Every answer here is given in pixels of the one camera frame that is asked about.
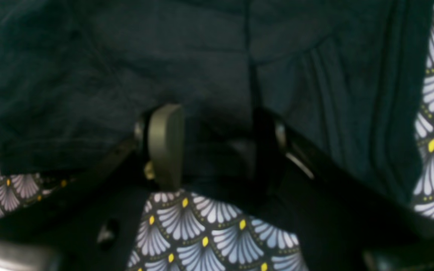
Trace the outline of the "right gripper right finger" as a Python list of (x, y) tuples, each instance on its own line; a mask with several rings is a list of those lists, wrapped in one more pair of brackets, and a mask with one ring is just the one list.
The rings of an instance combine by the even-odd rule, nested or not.
[(265, 108), (253, 111), (261, 214), (310, 271), (434, 271), (434, 220), (374, 192)]

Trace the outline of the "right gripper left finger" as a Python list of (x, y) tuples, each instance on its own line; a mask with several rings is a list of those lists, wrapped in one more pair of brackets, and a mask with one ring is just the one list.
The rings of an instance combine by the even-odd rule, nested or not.
[(181, 187), (184, 115), (165, 105), (69, 184), (0, 219), (0, 271), (124, 271), (151, 192)]

